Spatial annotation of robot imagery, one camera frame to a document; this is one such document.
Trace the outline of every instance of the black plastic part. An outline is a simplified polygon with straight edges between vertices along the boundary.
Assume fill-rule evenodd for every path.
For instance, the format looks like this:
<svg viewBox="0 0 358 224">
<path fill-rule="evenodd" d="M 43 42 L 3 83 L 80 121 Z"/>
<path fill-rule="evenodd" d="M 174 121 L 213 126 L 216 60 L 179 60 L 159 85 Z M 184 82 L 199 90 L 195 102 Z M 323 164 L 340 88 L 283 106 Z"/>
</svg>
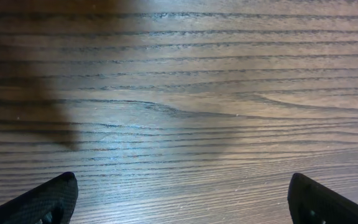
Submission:
<svg viewBox="0 0 358 224">
<path fill-rule="evenodd" d="M 358 224 L 358 204 L 303 174 L 294 174 L 288 189 L 294 224 Z"/>
<path fill-rule="evenodd" d="M 67 224 L 78 197 L 75 175 L 66 172 L 0 206 L 0 224 Z"/>
</svg>

